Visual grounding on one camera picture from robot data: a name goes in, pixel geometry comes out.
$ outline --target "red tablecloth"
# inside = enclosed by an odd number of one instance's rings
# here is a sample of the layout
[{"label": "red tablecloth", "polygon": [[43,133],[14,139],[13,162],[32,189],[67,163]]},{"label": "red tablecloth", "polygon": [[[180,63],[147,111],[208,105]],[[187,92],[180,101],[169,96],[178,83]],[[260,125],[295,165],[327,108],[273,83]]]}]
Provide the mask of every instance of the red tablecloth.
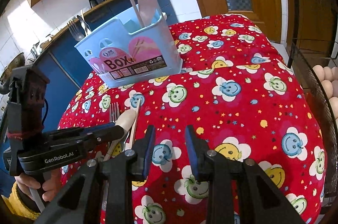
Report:
[{"label": "red tablecloth", "polygon": [[[184,60],[182,74],[109,89],[92,72],[60,128],[107,123],[105,105],[118,102],[124,111],[141,99],[136,139],[149,124],[157,131],[148,179],[133,185],[135,224],[206,219],[208,184],[197,184],[191,174],[184,140],[188,124],[224,156],[253,158],[303,220],[313,223],[323,198],[325,152],[319,125],[282,57],[259,28],[237,14],[179,23],[170,30]],[[89,158],[102,160],[107,149],[102,144]],[[84,162],[63,167],[63,183]]]}]

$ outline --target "chopstick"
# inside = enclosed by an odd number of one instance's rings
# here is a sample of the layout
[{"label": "chopstick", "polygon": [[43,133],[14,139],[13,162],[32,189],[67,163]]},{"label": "chopstick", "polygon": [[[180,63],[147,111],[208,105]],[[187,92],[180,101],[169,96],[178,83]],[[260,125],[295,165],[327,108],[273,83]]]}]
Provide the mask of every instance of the chopstick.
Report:
[{"label": "chopstick", "polygon": [[134,144],[134,141],[135,141],[135,132],[136,132],[136,124],[137,124],[137,118],[138,118],[139,112],[140,112],[140,107],[141,107],[141,99],[139,99],[137,101],[137,105],[136,105],[136,118],[135,118],[134,124],[131,127],[131,132],[130,132],[130,137],[129,137],[129,143],[125,144],[125,150],[131,149],[132,145]]},{"label": "chopstick", "polygon": [[135,1],[134,0],[130,0],[130,3],[132,5],[132,7],[134,8],[134,11],[135,11],[137,19],[138,19],[138,21],[140,23],[140,26],[144,28],[144,23],[143,23],[142,18],[140,16],[139,10],[136,7]]}]

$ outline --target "blue utensil holder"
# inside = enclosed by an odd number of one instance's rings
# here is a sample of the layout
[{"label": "blue utensil holder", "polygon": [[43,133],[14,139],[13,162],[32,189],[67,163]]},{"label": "blue utensil holder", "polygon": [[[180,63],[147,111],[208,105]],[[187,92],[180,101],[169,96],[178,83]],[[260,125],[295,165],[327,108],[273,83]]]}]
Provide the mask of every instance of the blue utensil holder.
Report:
[{"label": "blue utensil holder", "polygon": [[158,10],[152,24],[142,28],[131,7],[96,28],[75,48],[109,88],[179,74],[183,63]]}]

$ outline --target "wooden chopstick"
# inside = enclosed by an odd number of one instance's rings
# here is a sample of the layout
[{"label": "wooden chopstick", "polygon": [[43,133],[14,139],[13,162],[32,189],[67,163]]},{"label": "wooden chopstick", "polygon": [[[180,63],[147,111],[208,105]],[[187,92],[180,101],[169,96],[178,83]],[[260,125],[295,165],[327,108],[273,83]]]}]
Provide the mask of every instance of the wooden chopstick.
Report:
[{"label": "wooden chopstick", "polygon": [[139,10],[136,7],[135,0],[130,0],[130,3],[132,5],[132,7],[134,8],[134,11],[135,11],[137,19],[138,19],[138,21],[140,23],[140,26],[144,28],[144,23],[143,23],[142,18],[140,16]]}]

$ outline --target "black handle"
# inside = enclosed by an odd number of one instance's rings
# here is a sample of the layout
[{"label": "black handle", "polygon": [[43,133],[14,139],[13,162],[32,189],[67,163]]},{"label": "black handle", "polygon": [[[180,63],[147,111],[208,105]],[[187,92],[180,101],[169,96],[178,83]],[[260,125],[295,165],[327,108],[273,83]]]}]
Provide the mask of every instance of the black handle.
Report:
[{"label": "black handle", "polygon": [[45,179],[43,177],[43,174],[38,174],[38,175],[32,175],[31,177],[33,177],[37,182],[40,183],[41,187],[39,189],[37,189],[37,192],[40,196],[40,199],[41,199],[41,202],[42,204],[46,207],[47,204],[49,203],[49,201],[44,201],[43,198],[42,198],[42,195],[45,193],[45,191],[43,190],[42,188],[42,184],[45,182]]}]

